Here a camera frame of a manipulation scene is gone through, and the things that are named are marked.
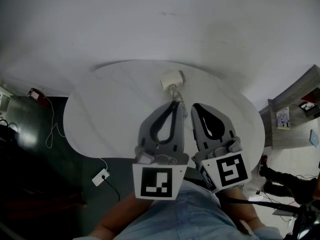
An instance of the white cable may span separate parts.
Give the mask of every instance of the white cable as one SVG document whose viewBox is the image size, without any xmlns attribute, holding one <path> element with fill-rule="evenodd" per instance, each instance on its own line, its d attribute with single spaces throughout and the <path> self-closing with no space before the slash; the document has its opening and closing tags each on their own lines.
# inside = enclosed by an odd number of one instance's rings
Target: white cable
<svg viewBox="0 0 320 240">
<path fill-rule="evenodd" d="M 102 158 L 99 158 L 99 159 L 102 160 L 102 161 L 104 161 L 105 166 L 106 166 L 105 170 L 108 171 L 108 164 L 107 164 L 107 162 L 106 162 L 105 160 L 103 160 Z"/>
<path fill-rule="evenodd" d="M 53 145 L 53 143 L 54 143 L 53 130 L 54 130 L 55 127 L 57 128 L 58 133 L 60 134 L 61 137 L 66 138 L 66 136 L 64 136 L 64 135 L 62 135 L 62 134 L 60 133 L 60 130 L 59 130 L 59 127 L 58 127 L 58 123 L 56 122 L 56 123 L 54 124 L 54 118 L 55 118 L 54 106 L 52 105 L 52 102 L 50 101 L 50 99 L 47 98 L 47 96 L 44 95 L 44 97 L 50 102 L 50 104 L 51 104 L 51 109 L 52 109 L 51 131 L 50 131 L 50 134 L 48 135 L 48 137 L 47 137 L 46 140 L 45 140 L 45 145 L 46 145 L 46 147 L 47 147 L 48 149 L 51 149 L 51 148 L 52 148 L 52 145 Z M 51 145 L 48 146 L 48 139 L 49 139 L 50 136 L 51 136 Z"/>
</svg>

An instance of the black wire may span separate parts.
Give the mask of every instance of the black wire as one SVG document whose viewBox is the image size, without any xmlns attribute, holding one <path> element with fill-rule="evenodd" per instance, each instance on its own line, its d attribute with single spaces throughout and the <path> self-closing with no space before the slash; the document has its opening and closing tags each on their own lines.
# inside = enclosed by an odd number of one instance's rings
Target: black wire
<svg viewBox="0 0 320 240">
<path fill-rule="evenodd" d="M 306 175 L 298 174 L 298 175 L 296 175 L 296 177 L 298 177 L 298 176 L 300 176 L 301 178 L 304 178 L 305 180 L 313 179 L 313 178 L 318 177 L 318 176 L 314 176 L 314 175 L 311 175 L 311 174 L 306 174 Z"/>
<path fill-rule="evenodd" d="M 248 200 L 234 199 L 230 197 L 224 197 L 223 199 L 220 199 L 220 201 L 225 203 L 231 203 L 231 204 L 251 204 L 251 205 L 264 206 L 264 207 L 271 207 L 271 208 L 276 208 L 278 210 L 287 211 L 293 214 L 298 214 L 301 210 L 298 207 L 294 207 L 294 206 L 282 204 L 282 203 L 275 203 L 275 202 L 248 201 Z"/>
<path fill-rule="evenodd" d="M 104 180 L 106 183 L 108 183 L 108 184 L 110 185 L 110 187 L 113 188 L 113 190 L 117 193 L 117 195 L 118 195 L 118 202 L 119 202 L 120 199 L 121 199 L 119 192 L 114 188 L 114 186 L 112 186 L 112 185 L 106 180 L 106 178 L 103 178 L 103 180 Z"/>
<path fill-rule="evenodd" d="M 273 202 L 272 202 L 272 200 L 273 200 L 273 201 L 275 201 L 275 202 L 283 205 L 283 203 L 280 203 L 279 201 L 276 201 L 276 200 L 270 198 L 270 197 L 266 194 L 266 192 L 264 192 L 264 191 L 261 191 L 261 192 L 263 192 L 263 193 L 265 194 L 265 196 L 258 194 L 259 196 L 261 196 L 261 197 L 263 197 L 263 198 L 269 199 L 271 203 L 273 203 Z M 282 216 L 280 216 L 280 218 L 281 218 L 284 222 L 287 222 L 287 223 L 290 222 L 290 220 L 286 221 Z"/>
</svg>

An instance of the wooden shelf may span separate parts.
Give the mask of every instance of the wooden shelf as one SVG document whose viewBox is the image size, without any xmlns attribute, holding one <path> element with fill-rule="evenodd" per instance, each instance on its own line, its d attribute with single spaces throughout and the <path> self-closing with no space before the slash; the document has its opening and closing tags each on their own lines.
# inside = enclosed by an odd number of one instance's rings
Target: wooden shelf
<svg viewBox="0 0 320 240">
<path fill-rule="evenodd" d="M 301 98 L 313 93 L 316 102 L 320 101 L 320 68 L 313 65 L 288 89 L 274 99 L 268 99 L 268 106 L 262 109 L 261 115 L 265 147 L 274 150 L 292 149 L 311 146 L 310 134 L 314 127 L 312 120 L 320 116 L 320 108 L 315 106 L 308 111 L 299 107 L 304 102 Z M 278 129 L 277 112 L 289 107 L 291 127 L 289 130 Z"/>
</svg>

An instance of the white power adapter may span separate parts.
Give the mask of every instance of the white power adapter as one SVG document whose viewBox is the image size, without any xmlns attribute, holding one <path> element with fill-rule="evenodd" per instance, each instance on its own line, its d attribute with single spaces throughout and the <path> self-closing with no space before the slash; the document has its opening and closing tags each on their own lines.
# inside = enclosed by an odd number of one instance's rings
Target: white power adapter
<svg viewBox="0 0 320 240">
<path fill-rule="evenodd" d="M 164 91 L 171 91 L 178 86 L 182 86 L 186 81 L 186 77 L 181 70 L 176 70 L 160 77 L 160 83 Z"/>
<path fill-rule="evenodd" d="M 110 176 L 110 173 L 106 169 L 102 169 L 93 179 L 92 182 L 98 187 L 106 178 Z"/>
</svg>

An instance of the person's leg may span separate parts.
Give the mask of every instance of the person's leg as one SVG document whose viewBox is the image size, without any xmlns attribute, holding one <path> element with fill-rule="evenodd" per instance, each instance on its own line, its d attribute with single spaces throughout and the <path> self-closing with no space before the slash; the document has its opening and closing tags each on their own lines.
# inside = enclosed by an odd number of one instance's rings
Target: person's leg
<svg viewBox="0 0 320 240">
<path fill-rule="evenodd" d="M 270 181 L 265 183 L 263 191 L 276 197 L 293 197 L 292 193 L 285 186 L 274 185 Z"/>
<path fill-rule="evenodd" d="M 264 170 L 264 177 L 270 182 L 279 183 L 289 188 L 294 188 L 296 185 L 300 185 L 301 182 L 307 181 L 299 179 L 289 173 L 272 170 L 269 167 Z"/>
<path fill-rule="evenodd" d="M 302 205 L 313 200 L 313 192 L 316 187 L 316 179 L 305 180 L 288 173 L 274 171 L 271 168 L 265 170 L 265 178 L 274 183 L 283 185 L 291 192 L 294 200 Z"/>
</svg>

